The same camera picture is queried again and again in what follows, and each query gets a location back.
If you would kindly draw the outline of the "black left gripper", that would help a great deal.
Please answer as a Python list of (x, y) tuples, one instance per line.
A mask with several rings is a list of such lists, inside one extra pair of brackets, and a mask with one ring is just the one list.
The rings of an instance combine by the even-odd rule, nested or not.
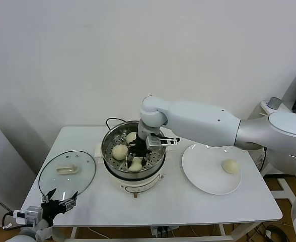
[(47, 222), (53, 222), (54, 218), (58, 214), (64, 214), (66, 212), (66, 207), (74, 207), (76, 205), (78, 191), (76, 191), (71, 198), (64, 201), (50, 200), (55, 192), (56, 188), (50, 190), (46, 195), (42, 196), (42, 218)]

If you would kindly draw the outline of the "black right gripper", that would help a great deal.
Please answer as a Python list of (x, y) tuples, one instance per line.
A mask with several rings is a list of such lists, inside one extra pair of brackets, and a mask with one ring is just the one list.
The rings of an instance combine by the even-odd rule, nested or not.
[(136, 134), (135, 139), (129, 143), (129, 152), (126, 155), (126, 169), (131, 167), (135, 155), (142, 155), (141, 165), (145, 167), (149, 160), (150, 152), (147, 149), (146, 141), (141, 139), (138, 134)]

